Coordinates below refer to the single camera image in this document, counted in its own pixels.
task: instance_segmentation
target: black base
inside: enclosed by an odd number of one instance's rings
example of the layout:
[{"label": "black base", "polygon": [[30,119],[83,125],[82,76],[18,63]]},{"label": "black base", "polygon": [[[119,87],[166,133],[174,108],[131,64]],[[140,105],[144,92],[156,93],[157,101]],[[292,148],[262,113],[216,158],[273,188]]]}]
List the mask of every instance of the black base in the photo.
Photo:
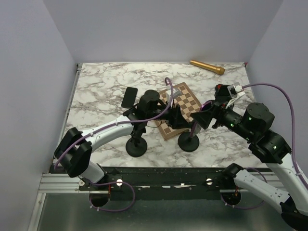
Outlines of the black base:
[{"label": "black base", "polygon": [[178,144],[179,144],[179,147],[183,151],[191,153],[191,152],[197,150],[197,148],[199,147],[200,142],[199,142],[199,138],[197,136],[194,136],[194,137],[190,138],[189,134],[190,134],[189,131],[186,131],[186,132],[182,133],[179,136]]},{"label": "black base", "polygon": [[241,193],[238,192],[237,195],[235,195],[235,193],[233,192],[223,192],[221,194],[222,198],[224,199],[224,201],[226,203],[228,203],[229,205],[237,205],[241,202]]},{"label": "black base", "polygon": [[95,207],[102,207],[109,201],[109,194],[91,194],[90,195],[91,205]]},{"label": "black base", "polygon": [[132,157],[140,157],[145,154],[146,150],[148,149],[148,144],[146,143],[144,138],[139,138],[139,143],[137,146],[135,145],[135,140],[130,138],[126,143],[126,151]]}]

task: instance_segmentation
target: round black base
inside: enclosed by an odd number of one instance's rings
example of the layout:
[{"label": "round black base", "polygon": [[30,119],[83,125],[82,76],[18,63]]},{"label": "round black base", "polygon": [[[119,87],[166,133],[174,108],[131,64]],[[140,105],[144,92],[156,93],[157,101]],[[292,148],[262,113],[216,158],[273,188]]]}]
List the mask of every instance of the round black base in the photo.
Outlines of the round black base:
[{"label": "round black base", "polygon": [[132,157],[140,157],[145,154],[146,150],[148,149],[148,144],[146,143],[144,138],[139,138],[139,143],[135,146],[135,142],[133,138],[130,138],[126,142],[126,151]]},{"label": "round black base", "polygon": [[194,136],[192,138],[189,137],[190,132],[186,131],[179,136],[178,144],[179,147],[188,153],[196,151],[199,147],[199,138]]},{"label": "round black base", "polygon": [[241,202],[241,193],[238,192],[237,195],[235,195],[235,193],[232,192],[223,192],[221,194],[222,199],[228,203],[229,205],[237,205],[238,203]]}]

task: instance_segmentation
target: gold cylinder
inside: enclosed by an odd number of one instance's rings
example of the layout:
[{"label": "gold cylinder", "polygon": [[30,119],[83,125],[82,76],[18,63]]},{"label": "gold cylinder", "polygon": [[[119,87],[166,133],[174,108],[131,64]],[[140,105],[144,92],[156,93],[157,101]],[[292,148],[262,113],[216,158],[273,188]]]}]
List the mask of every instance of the gold cylinder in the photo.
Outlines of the gold cylinder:
[{"label": "gold cylinder", "polygon": [[197,60],[191,60],[190,63],[194,66],[198,66],[198,67],[203,68],[205,70],[215,72],[218,75],[223,75],[223,73],[225,73],[225,69],[220,67],[220,66],[213,66],[213,65],[210,65],[210,64],[205,64],[205,63],[199,62]]}]

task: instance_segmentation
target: screw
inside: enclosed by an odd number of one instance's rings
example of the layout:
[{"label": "screw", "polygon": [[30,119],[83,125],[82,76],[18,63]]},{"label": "screw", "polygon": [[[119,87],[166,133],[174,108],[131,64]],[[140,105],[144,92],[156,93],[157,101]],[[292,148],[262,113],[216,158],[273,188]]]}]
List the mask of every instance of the screw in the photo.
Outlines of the screw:
[{"label": "screw", "polygon": [[122,182],[123,182],[123,181],[122,181],[121,179],[117,179],[116,181],[118,182],[118,183],[117,183],[117,186],[120,187],[120,186],[122,185]]},{"label": "screw", "polygon": [[211,178],[207,178],[207,179],[206,179],[206,184],[207,184],[207,185],[212,185],[212,184],[213,184],[212,179],[211,179]]},{"label": "screw", "polygon": [[80,181],[78,182],[78,185],[79,185],[79,186],[84,186],[84,185],[85,185],[85,182],[84,182],[83,180],[80,180]]}]

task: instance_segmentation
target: cable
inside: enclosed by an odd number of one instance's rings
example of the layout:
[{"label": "cable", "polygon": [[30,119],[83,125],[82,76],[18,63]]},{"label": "cable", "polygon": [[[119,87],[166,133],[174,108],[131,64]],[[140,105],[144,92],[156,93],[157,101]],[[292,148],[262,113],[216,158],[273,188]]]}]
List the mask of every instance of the cable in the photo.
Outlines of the cable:
[{"label": "cable", "polygon": [[235,193],[234,193],[234,195],[237,196],[237,193],[238,193],[238,192],[239,192],[239,187],[236,186],[236,187],[235,187]]},{"label": "cable", "polygon": [[[204,104],[202,104],[201,107],[200,107],[199,112],[202,111],[202,109],[203,109],[205,106],[207,106],[209,103],[212,103],[212,101],[211,101],[211,100],[208,100],[208,101],[206,101]],[[193,132],[195,131],[197,124],[198,124],[197,122],[195,122],[195,123],[193,124],[192,130],[191,130],[191,132],[190,132],[190,134],[189,134],[189,137],[190,137],[190,138],[192,138]]]},{"label": "cable", "polygon": [[79,138],[77,141],[75,141],[71,146],[69,146],[62,154],[61,156],[58,158],[57,162],[55,163],[54,165],[54,169],[56,169],[59,165],[59,163],[61,162],[61,160],[64,158],[64,156],[73,148],[75,147],[75,145],[77,145],[78,143],[80,143],[81,141],[83,141],[84,139],[90,137],[91,135],[93,134],[96,134],[98,132],[101,132],[107,128],[111,128],[113,126],[117,126],[117,125],[120,125],[120,124],[128,124],[128,123],[143,123],[143,122],[148,122],[148,121],[151,121],[151,120],[156,120],[157,118],[159,118],[160,116],[162,116],[168,109],[169,107],[172,105],[172,101],[173,101],[173,85],[172,85],[172,82],[171,82],[171,79],[169,79],[168,77],[165,78],[165,84],[166,85],[170,85],[170,88],[171,88],[171,96],[170,96],[170,101],[168,102],[168,105],[167,107],[160,113],[158,114],[157,116],[154,116],[153,118],[150,118],[150,119],[143,119],[143,120],[128,120],[128,121],[120,121],[118,122],[117,124],[116,123],[113,123],[113,124],[109,124],[109,125],[106,125],[105,127],[102,127],[102,128],[99,128],[95,131],[93,131],[92,133],[89,133],[81,138]]},{"label": "cable", "polygon": [[[97,183],[93,183],[93,182],[91,182],[90,181],[90,183],[92,184],[92,185],[95,185],[95,186],[104,186],[104,185],[111,185],[111,184],[117,184],[117,183],[119,183],[119,182],[108,182],[108,183],[103,183],[103,184],[97,184]],[[128,206],[126,206],[125,208],[121,208],[121,209],[107,209],[107,208],[102,208],[102,207],[95,207],[94,205],[93,205],[93,203],[92,203],[92,199],[91,199],[91,197],[89,196],[89,202],[90,202],[90,204],[91,204],[91,206],[90,206],[90,208],[96,208],[97,210],[101,210],[101,211],[105,211],[105,212],[123,212],[123,211],[126,211],[126,210],[128,210],[129,208],[131,208],[132,207],[132,205],[135,203],[135,190],[134,190],[134,188],[133,188],[133,186],[131,186],[130,184],[128,184],[128,183],[126,183],[126,182],[121,182],[122,184],[125,184],[125,185],[127,185],[127,186],[129,186],[129,188],[131,189],[131,191],[132,191],[132,193],[133,193],[133,199],[132,199],[132,201],[131,201],[131,203],[128,205]]]},{"label": "cable", "polygon": [[[261,177],[264,179],[264,181],[267,183],[268,181],[266,180],[265,176],[257,169],[253,168],[253,167],[248,167],[246,168],[246,170],[251,169],[256,171],[257,173],[259,173],[261,175]],[[225,204],[225,206],[231,207],[231,208],[236,208],[236,209],[242,209],[242,210],[250,210],[250,209],[255,209],[255,208],[259,208],[260,206],[264,205],[264,201],[261,201],[258,205],[256,206],[252,206],[252,207],[241,207],[241,206],[234,206],[234,205],[230,205],[228,204],[222,197],[222,195],[220,195],[221,200],[223,201],[223,203]]]},{"label": "cable", "polygon": [[147,125],[147,127],[149,127],[149,128],[159,128],[159,127],[162,125],[162,123],[163,123],[163,121],[160,120],[160,124],[159,124],[157,127],[151,127],[151,126],[149,126],[149,125]]},{"label": "cable", "polygon": [[291,127],[291,133],[292,133],[292,137],[291,137],[291,146],[292,146],[291,157],[292,157],[292,162],[293,162],[296,174],[298,175],[298,177],[300,178],[300,180],[304,184],[305,188],[308,190],[308,183],[305,181],[304,177],[302,176],[302,173],[301,173],[301,171],[298,168],[298,165],[297,165],[297,162],[296,162],[296,158],[295,158],[295,115],[294,115],[294,108],[293,108],[291,99],[288,96],[288,94],[285,92],[285,90],[283,90],[281,87],[279,87],[277,85],[270,84],[270,83],[248,84],[248,85],[243,86],[243,89],[249,88],[249,87],[253,87],[253,86],[260,86],[260,85],[270,86],[270,87],[278,89],[279,91],[282,92],[282,94],[284,94],[284,96],[286,97],[286,99],[287,99],[287,101],[289,103],[290,110],[291,110],[291,121],[292,121],[292,127]]}]

